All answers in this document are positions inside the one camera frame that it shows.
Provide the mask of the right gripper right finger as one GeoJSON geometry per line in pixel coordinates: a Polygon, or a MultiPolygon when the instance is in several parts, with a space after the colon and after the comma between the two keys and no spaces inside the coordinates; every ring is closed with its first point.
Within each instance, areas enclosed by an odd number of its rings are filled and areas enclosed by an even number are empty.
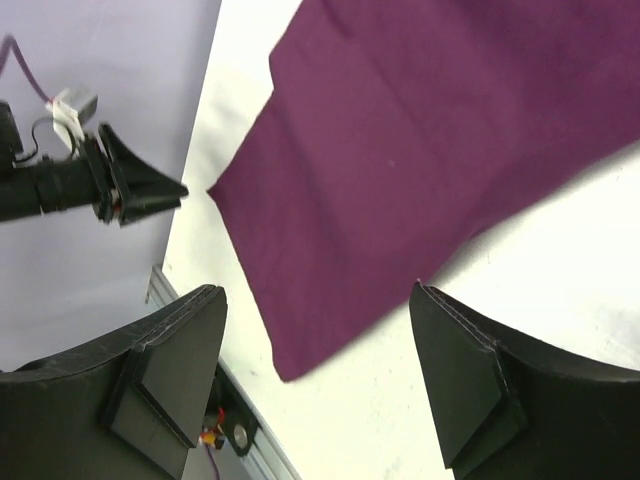
{"type": "Polygon", "coordinates": [[[415,284],[413,336],[458,479],[635,479],[639,374],[552,346],[415,284]]]}

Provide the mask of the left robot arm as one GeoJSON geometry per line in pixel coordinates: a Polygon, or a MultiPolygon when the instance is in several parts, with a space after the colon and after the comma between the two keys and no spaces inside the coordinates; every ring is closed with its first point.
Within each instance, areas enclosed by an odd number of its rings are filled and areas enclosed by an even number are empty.
{"type": "Polygon", "coordinates": [[[1,220],[3,222],[92,206],[98,220],[126,226],[177,209],[185,185],[144,162],[111,125],[71,141],[63,160],[24,157],[10,105],[1,103],[1,220]]]}

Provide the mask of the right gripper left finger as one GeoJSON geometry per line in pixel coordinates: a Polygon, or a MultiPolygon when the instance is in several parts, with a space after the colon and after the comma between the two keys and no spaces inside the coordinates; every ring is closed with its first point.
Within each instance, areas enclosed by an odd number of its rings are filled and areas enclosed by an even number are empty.
{"type": "Polygon", "coordinates": [[[5,479],[178,479],[196,447],[227,316],[204,285],[1,376],[5,479]]]}

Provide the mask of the purple cloth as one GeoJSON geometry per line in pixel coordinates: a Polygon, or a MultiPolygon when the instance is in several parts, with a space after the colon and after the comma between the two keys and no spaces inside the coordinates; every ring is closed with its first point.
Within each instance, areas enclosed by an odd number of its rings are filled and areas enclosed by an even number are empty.
{"type": "Polygon", "coordinates": [[[281,380],[639,137],[635,1],[304,1],[210,187],[281,380]]]}

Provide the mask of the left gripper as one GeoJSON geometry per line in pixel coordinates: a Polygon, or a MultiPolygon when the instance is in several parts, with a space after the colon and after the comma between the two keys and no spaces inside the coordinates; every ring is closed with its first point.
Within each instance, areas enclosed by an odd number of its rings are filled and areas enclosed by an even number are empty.
{"type": "Polygon", "coordinates": [[[136,155],[108,123],[82,141],[82,158],[94,185],[94,213],[105,224],[127,226],[177,209],[189,195],[185,185],[136,155]]]}

